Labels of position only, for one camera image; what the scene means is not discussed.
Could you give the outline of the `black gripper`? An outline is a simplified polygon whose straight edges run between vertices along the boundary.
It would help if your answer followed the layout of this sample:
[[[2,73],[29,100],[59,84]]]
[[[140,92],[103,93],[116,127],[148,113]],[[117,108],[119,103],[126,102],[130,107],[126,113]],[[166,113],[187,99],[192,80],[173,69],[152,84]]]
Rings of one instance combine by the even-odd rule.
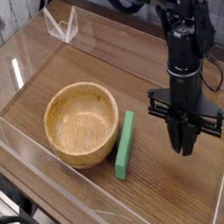
[[[170,89],[151,89],[149,114],[162,118],[167,124],[172,148],[189,156],[193,152],[198,134],[203,132],[220,137],[223,132],[224,111],[203,93],[192,107],[178,107],[171,101]]]

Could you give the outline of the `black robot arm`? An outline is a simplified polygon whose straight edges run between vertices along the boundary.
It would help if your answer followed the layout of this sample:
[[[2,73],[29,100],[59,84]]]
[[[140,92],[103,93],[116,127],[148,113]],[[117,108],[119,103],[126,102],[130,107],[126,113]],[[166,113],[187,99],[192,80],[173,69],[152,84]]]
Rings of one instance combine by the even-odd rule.
[[[184,156],[193,152],[200,133],[219,137],[224,111],[202,92],[203,61],[215,45],[215,27],[209,0],[109,0],[120,12],[135,13],[144,4],[153,4],[161,19],[168,47],[166,70],[170,86],[151,89],[147,96],[151,115],[165,120],[171,146]]]

